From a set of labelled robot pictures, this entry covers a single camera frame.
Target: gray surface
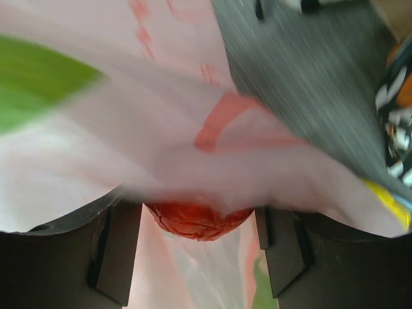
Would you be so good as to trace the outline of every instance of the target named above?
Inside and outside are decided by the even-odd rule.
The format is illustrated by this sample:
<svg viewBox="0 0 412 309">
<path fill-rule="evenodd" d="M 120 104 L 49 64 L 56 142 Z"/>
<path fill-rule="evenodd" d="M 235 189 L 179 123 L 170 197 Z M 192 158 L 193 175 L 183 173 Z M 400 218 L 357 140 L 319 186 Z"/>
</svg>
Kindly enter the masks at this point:
<svg viewBox="0 0 412 309">
<path fill-rule="evenodd" d="M 359 176 L 412 200 L 385 167 L 374 97 L 394 40 L 375 11 L 360 1 L 301 15 L 263 1 L 263 24 L 252 0 L 214 2 L 239 89 Z"/>
</svg>

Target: patterned fabric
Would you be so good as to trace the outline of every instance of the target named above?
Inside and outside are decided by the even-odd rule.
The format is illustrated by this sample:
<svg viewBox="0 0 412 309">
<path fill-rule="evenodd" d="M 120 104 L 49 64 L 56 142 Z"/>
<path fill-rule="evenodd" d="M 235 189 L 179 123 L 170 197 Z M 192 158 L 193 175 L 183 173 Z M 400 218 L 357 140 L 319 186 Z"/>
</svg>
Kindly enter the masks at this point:
<svg viewBox="0 0 412 309">
<path fill-rule="evenodd" d="M 388 57 L 388 69 L 376 95 L 386 139 L 388 173 L 412 187 L 412 37 Z"/>
</svg>

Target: green object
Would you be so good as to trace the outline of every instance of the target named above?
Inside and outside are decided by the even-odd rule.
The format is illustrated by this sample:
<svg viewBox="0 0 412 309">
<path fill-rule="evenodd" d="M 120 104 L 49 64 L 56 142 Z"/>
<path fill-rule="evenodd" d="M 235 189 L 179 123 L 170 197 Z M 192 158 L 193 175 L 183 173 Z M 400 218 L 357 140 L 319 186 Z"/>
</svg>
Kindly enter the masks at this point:
<svg viewBox="0 0 412 309">
<path fill-rule="evenodd" d="M 0 35 L 0 134 L 55 108 L 99 76 L 57 51 Z"/>
<path fill-rule="evenodd" d="M 252 309 L 276 309 L 277 299 L 272 296 L 269 277 L 259 268 L 260 259 L 255 260 L 253 275 L 256 280 L 256 294 L 253 299 Z"/>
</svg>

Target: white plastic bag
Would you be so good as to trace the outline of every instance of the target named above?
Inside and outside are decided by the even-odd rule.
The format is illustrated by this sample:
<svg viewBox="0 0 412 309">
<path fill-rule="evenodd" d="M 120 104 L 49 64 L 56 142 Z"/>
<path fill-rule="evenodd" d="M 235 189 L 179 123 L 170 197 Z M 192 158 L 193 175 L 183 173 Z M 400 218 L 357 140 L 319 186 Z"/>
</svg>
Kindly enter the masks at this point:
<svg viewBox="0 0 412 309">
<path fill-rule="evenodd" d="M 202 195 L 220 211 L 271 203 L 317 211 L 374 234 L 405 233 L 410 215 L 399 220 L 347 168 L 292 136 L 259 102 L 234 92 L 211 4 L 185 1 L 139 0 L 137 35 L 141 42 L 146 38 L 140 47 L 151 51 L 150 61 L 119 49 L 111 39 L 100 42 L 98 35 L 80 35 L 49 22 L 47 14 L 38 18 L 0 7 L 2 44 L 15 48 L 0 50 L 15 67 L 9 79 L 3 77 L 3 115 L 18 116 L 13 127 L 0 132 L 6 230 L 52 220 L 80 207 L 80 200 L 86 203 L 124 183 L 144 200 Z M 38 3 L 53 7 L 46 0 Z M 110 3 L 102 8 L 96 0 L 84 6 L 53 3 L 65 14 L 87 3 L 95 5 L 95 14 L 123 7 Z M 180 34 L 179 39 L 165 32 Z M 21 83 L 23 77 L 43 76 L 40 71 L 27 74 L 38 67 L 51 70 L 53 78 L 30 82 L 57 86 Z M 73 80 L 75 86 L 67 88 Z M 60 88 L 64 91 L 49 93 Z M 10 92 L 18 99 L 10 99 Z M 39 102 L 48 104 L 47 113 L 39 115 Z"/>
</svg>

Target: yellow object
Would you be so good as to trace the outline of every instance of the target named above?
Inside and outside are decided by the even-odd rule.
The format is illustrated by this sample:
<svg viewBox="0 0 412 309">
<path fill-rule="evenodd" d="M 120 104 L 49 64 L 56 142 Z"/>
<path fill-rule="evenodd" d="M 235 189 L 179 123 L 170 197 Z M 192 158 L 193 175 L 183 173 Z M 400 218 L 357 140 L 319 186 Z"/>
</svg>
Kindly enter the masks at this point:
<svg viewBox="0 0 412 309">
<path fill-rule="evenodd" d="M 363 180 L 366 185 L 371 189 L 379 198 L 379 200 L 386 206 L 386 208 L 392 212 L 395 217 L 402 224 L 405 230 L 409 230 L 411 226 L 411 213 L 407 207 L 399 202 L 397 202 L 392 194 L 385 188 L 377 185 L 376 183 L 370 182 L 369 180 Z"/>
</svg>

